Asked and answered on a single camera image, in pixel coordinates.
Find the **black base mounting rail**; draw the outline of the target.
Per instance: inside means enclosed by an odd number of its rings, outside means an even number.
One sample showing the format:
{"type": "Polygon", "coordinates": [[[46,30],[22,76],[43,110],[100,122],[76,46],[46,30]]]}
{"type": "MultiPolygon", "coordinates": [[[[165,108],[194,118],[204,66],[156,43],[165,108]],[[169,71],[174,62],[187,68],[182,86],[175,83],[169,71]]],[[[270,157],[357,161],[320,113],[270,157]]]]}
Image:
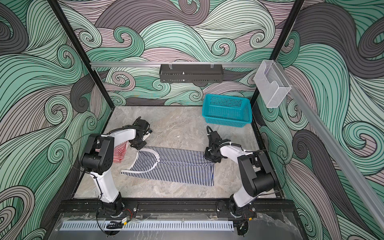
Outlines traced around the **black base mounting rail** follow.
{"type": "Polygon", "coordinates": [[[97,214],[100,218],[122,219],[133,217],[143,219],[150,215],[181,214],[193,215],[203,214],[209,218],[226,218],[245,220],[255,218],[257,214],[271,214],[272,216],[288,217],[292,215],[297,218],[295,204],[293,201],[282,199],[256,199],[251,204],[237,208],[227,198],[221,199],[186,199],[186,198],[123,198],[123,208],[116,213],[112,209],[103,206],[96,199],[74,199],[62,201],[55,217],[60,214],[93,216],[97,214]]]}

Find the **red white striped tank top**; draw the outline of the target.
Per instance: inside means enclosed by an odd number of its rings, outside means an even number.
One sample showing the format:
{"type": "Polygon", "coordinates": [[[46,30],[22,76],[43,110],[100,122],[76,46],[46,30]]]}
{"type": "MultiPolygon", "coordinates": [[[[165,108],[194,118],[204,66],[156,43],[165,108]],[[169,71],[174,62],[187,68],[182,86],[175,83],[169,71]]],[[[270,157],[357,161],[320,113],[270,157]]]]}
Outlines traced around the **red white striped tank top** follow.
{"type": "Polygon", "coordinates": [[[114,147],[114,156],[113,156],[113,162],[114,163],[121,163],[122,160],[125,158],[126,152],[127,152],[127,145],[128,141],[123,142],[116,147],[114,147]]]}

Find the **left black frame post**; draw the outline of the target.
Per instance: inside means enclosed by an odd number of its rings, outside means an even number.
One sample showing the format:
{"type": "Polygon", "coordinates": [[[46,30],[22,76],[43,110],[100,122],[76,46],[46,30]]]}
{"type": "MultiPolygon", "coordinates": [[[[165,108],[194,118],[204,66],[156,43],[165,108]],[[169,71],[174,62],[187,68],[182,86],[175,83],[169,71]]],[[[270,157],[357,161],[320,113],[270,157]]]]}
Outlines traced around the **left black frame post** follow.
{"type": "Polygon", "coordinates": [[[72,29],[68,19],[66,18],[62,8],[59,5],[58,1],[52,1],[48,0],[48,4],[50,5],[51,9],[53,10],[55,16],[57,17],[58,21],[60,22],[62,28],[66,32],[67,36],[69,37],[71,43],[74,45],[75,50],[80,56],[80,59],[82,60],[83,64],[86,66],[87,71],[89,72],[91,78],[95,82],[96,86],[99,88],[102,96],[106,100],[107,104],[109,105],[110,109],[113,111],[115,109],[115,105],[110,98],[106,88],[104,87],[104,84],[97,73],[97,71],[93,70],[91,67],[91,61],[84,51],[84,48],[82,47],[80,41],[76,37],[76,34],[74,30],[72,29]]]}

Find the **black perforated wall tray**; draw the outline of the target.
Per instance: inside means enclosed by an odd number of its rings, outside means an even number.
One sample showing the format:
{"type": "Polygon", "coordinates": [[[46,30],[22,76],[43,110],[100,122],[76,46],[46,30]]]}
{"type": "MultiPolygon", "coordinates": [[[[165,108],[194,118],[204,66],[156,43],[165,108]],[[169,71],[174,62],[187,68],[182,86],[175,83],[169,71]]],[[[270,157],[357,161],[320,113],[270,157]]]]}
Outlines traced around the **black perforated wall tray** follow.
{"type": "Polygon", "coordinates": [[[163,64],[159,75],[162,83],[204,85],[221,83],[224,79],[224,69],[222,65],[214,64],[163,64]]]}

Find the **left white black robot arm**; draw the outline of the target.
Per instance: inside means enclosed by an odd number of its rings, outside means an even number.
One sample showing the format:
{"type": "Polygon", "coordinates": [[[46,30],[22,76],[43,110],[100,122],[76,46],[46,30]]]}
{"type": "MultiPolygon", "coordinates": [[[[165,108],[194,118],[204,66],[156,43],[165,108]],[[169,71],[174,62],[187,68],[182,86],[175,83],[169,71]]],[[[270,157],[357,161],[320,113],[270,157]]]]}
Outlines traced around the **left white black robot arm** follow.
{"type": "Polygon", "coordinates": [[[152,132],[150,127],[127,125],[105,135],[88,136],[80,165],[93,177],[103,205],[113,209],[122,207],[121,193],[117,190],[110,171],[115,147],[129,142],[133,148],[139,150],[146,145],[146,138],[152,132]]]}

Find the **right aluminium rail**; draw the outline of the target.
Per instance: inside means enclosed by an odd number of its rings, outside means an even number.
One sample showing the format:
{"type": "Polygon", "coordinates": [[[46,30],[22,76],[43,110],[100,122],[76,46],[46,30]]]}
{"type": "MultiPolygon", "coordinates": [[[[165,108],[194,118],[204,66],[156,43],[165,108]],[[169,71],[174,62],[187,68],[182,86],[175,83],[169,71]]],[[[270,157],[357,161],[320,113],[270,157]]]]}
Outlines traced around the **right aluminium rail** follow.
{"type": "Polygon", "coordinates": [[[367,207],[371,216],[374,218],[380,229],[383,230],[384,203],[372,188],[371,184],[355,166],[348,153],[319,117],[318,107],[320,105],[317,103],[315,92],[313,90],[308,90],[302,93],[300,85],[290,78],[290,75],[286,72],[284,67],[276,61],[273,61],[273,63],[276,66],[277,72],[281,75],[281,78],[285,80],[287,85],[291,88],[290,94],[292,98],[296,101],[299,108],[302,110],[302,113],[307,117],[309,123],[325,145],[328,153],[337,162],[338,166],[344,172],[352,187],[354,187],[356,193],[367,207]]]}

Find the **navy white striped tank top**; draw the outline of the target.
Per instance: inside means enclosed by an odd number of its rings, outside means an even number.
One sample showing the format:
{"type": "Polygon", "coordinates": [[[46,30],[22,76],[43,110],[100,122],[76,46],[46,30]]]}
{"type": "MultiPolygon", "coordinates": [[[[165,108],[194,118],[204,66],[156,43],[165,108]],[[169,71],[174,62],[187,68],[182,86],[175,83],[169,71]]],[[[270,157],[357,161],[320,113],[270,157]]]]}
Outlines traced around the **navy white striped tank top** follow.
{"type": "Polygon", "coordinates": [[[214,185],[214,173],[204,152],[160,147],[142,148],[131,167],[121,170],[129,177],[207,187],[214,185]]]}

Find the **clear plastic wall bin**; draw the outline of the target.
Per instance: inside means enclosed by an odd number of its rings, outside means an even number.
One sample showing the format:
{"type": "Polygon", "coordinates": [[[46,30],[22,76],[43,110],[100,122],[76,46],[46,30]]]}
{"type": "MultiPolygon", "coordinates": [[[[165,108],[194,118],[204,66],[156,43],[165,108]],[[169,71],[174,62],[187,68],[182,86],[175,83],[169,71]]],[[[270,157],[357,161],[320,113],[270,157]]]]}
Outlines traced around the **clear plastic wall bin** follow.
{"type": "Polygon", "coordinates": [[[278,108],[292,89],[283,66],[274,60],[264,60],[254,82],[267,108],[278,108]]]}

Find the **right black frame post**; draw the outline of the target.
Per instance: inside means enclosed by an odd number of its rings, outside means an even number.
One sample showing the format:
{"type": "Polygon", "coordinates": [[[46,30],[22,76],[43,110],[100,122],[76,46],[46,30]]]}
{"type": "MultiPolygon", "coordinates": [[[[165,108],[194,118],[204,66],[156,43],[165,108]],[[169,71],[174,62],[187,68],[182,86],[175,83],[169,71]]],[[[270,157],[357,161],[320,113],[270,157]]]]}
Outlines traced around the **right black frame post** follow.
{"type": "MultiPolygon", "coordinates": [[[[275,46],[269,60],[274,60],[275,62],[277,62],[277,58],[278,58],[281,50],[283,49],[283,46],[284,46],[286,40],[288,39],[288,36],[289,36],[289,34],[290,34],[294,24],[295,24],[295,21],[299,15],[299,12],[302,9],[303,5],[304,5],[304,1],[294,1],[293,7],[290,11],[290,14],[283,25],[282,33],[280,34],[280,36],[278,38],[276,46],[275,46]]],[[[251,106],[252,106],[253,110],[255,110],[257,108],[256,103],[257,103],[258,97],[262,97],[262,96],[260,95],[258,88],[256,88],[255,93],[253,94],[253,96],[251,98],[251,106]]]]}

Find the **back aluminium rail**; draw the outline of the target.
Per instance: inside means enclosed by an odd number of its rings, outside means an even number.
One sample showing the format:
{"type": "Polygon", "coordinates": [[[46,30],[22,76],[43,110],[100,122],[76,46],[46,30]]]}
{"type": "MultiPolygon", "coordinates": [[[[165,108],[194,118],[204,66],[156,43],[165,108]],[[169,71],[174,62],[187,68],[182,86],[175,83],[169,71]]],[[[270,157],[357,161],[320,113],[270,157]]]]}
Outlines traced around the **back aluminium rail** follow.
{"type": "Polygon", "coordinates": [[[92,68],[159,68],[161,65],[222,65],[223,68],[241,68],[241,69],[254,69],[258,68],[261,65],[261,62],[107,62],[107,61],[97,61],[90,62],[92,68]]]}

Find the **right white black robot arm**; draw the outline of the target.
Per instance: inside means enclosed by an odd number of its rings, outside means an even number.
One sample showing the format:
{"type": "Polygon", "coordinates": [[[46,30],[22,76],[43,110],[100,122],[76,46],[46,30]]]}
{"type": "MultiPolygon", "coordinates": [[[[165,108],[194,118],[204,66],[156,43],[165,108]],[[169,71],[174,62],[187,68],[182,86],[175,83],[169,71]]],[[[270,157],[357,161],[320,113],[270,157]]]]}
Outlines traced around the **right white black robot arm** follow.
{"type": "Polygon", "coordinates": [[[259,195],[275,188],[277,176],[264,150],[247,151],[240,144],[222,139],[218,132],[207,126],[209,145],[204,158],[213,163],[230,159],[238,164],[242,186],[233,194],[235,209],[252,203],[259,195]]]}

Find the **aluminium rail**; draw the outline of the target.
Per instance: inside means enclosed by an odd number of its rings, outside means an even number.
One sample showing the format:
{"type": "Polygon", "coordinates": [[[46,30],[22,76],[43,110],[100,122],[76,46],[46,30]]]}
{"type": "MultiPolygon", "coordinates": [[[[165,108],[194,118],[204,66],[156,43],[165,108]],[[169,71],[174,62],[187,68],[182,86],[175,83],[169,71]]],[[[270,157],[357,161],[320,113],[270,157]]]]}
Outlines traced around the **aluminium rail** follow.
{"type": "Polygon", "coordinates": [[[92,68],[159,68],[161,65],[222,65],[223,68],[241,68],[241,69],[254,69],[258,68],[261,65],[261,62],[107,62],[107,61],[97,61],[90,62],[92,68]]]}
{"type": "Polygon", "coordinates": [[[290,94],[292,98],[296,101],[299,108],[302,110],[302,113],[307,117],[309,123],[325,145],[328,153],[337,162],[338,166],[344,172],[352,187],[354,187],[356,193],[367,207],[371,216],[374,218],[380,229],[383,230],[384,203],[372,188],[371,184],[355,166],[348,153],[319,117],[318,107],[320,105],[317,103],[315,92],[313,90],[308,90],[302,93],[300,85],[290,78],[290,75],[286,72],[284,67],[276,61],[273,61],[273,63],[276,66],[277,72],[281,75],[281,78],[285,80],[287,85],[291,88],[290,94]]]}

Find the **black frame post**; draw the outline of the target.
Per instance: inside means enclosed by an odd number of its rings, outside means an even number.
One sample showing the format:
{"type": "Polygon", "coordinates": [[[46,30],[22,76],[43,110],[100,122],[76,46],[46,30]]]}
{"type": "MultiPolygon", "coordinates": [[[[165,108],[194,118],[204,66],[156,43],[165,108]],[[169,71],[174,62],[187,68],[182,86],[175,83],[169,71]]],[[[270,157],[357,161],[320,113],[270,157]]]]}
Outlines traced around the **black frame post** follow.
{"type": "Polygon", "coordinates": [[[83,64],[86,66],[87,71],[89,72],[91,78],[95,82],[96,86],[99,88],[102,96],[106,100],[107,104],[109,105],[110,109],[113,111],[115,109],[115,105],[110,98],[106,88],[104,87],[104,84],[97,73],[97,71],[93,70],[91,67],[91,61],[84,51],[84,48],[82,47],[80,41],[76,37],[76,34],[74,30],[72,29],[68,19],[66,18],[62,8],[59,5],[58,1],[52,1],[48,0],[48,4],[50,5],[51,9],[53,10],[55,16],[57,17],[58,21],[60,22],[62,28],[66,32],[67,36],[69,37],[71,43],[74,45],[75,50],[80,56],[80,59],[82,60],[83,64]]]}
{"type": "MultiPolygon", "coordinates": [[[[299,12],[302,9],[303,5],[304,5],[304,1],[294,1],[293,7],[290,11],[290,14],[283,25],[282,33],[280,34],[280,36],[278,38],[276,46],[275,46],[269,60],[274,60],[275,62],[277,62],[277,58],[278,58],[281,50],[283,49],[283,46],[284,46],[286,40],[288,39],[288,36],[289,36],[289,34],[290,34],[294,24],[295,24],[295,21],[299,15],[299,12]]],[[[257,103],[258,97],[262,97],[262,96],[260,95],[258,88],[256,88],[255,93],[253,94],[253,96],[251,98],[251,106],[252,106],[253,110],[255,110],[257,108],[256,103],[257,103]]]]}

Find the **teal plastic basket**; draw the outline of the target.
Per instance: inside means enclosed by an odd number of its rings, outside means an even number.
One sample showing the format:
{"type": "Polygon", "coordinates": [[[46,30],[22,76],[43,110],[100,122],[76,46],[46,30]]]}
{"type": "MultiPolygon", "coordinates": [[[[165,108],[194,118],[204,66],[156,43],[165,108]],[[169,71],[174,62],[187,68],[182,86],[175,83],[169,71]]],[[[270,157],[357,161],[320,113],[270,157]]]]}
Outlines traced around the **teal plastic basket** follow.
{"type": "Polygon", "coordinates": [[[251,102],[246,98],[208,94],[202,116],[208,124],[243,128],[252,122],[251,102]]]}

